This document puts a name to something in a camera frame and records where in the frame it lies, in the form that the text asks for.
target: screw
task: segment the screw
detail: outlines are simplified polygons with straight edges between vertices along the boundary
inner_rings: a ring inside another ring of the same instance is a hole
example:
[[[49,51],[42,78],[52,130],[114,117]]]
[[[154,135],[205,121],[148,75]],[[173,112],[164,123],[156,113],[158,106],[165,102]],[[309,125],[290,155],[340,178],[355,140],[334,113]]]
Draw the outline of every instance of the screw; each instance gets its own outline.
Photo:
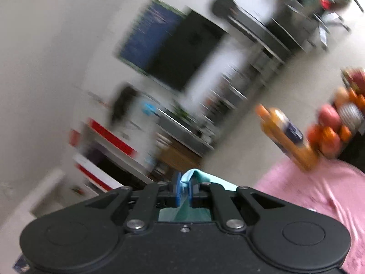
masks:
[[[132,230],[138,230],[145,226],[145,222],[140,219],[131,219],[127,221],[127,227]]]
[[[239,219],[230,219],[226,222],[226,225],[230,229],[240,229],[244,226],[244,222]]]
[[[185,225],[185,226],[183,226],[180,229],[180,232],[182,232],[182,233],[189,233],[190,232],[190,228],[187,225]]]

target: black screen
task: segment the black screen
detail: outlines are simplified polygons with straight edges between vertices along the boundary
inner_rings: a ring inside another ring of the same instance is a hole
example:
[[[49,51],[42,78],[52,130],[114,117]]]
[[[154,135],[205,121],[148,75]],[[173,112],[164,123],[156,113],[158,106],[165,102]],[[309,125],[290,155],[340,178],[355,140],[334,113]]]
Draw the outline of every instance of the black screen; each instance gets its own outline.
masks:
[[[146,72],[173,89],[182,90],[224,34],[220,27],[191,11],[162,44]]]

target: pink cloth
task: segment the pink cloth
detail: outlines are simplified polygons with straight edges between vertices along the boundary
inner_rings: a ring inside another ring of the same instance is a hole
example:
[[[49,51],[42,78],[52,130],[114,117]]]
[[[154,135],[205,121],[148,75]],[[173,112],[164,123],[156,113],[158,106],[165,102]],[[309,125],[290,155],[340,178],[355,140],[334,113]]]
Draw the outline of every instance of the pink cloth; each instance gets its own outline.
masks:
[[[320,160],[309,173],[290,160],[275,165],[255,189],[340,221],[351,234],[351,248],[342,268],[365,273],[365,174],[338,160]]]

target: floor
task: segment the floor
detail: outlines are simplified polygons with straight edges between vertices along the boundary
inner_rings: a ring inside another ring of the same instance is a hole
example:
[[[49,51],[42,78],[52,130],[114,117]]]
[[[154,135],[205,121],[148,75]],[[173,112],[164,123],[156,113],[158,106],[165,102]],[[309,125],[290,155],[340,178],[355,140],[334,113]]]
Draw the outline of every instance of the floor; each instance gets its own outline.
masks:
[[[343,85],[340,68],[365,67],[365,16],[352,2],[339,14],[351,27],[330,27],[329,51],[320,47],[300,52],[257,98],[257,103],[280,108],[302,131],[316,121],[316,111]],[[230,136],[205,160],[204,170],[237,185],[253,186],[285,155],[265,136],[253,108]]]

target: bottle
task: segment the bottle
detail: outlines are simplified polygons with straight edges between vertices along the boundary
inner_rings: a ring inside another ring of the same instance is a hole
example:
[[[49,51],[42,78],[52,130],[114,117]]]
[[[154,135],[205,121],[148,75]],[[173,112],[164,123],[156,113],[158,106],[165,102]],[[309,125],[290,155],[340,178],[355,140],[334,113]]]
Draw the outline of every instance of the bottle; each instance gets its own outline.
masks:
[[[302,132],[277,108],[256,107],[263,132],[303,171],[318,163],[319,153],[313,149]]]

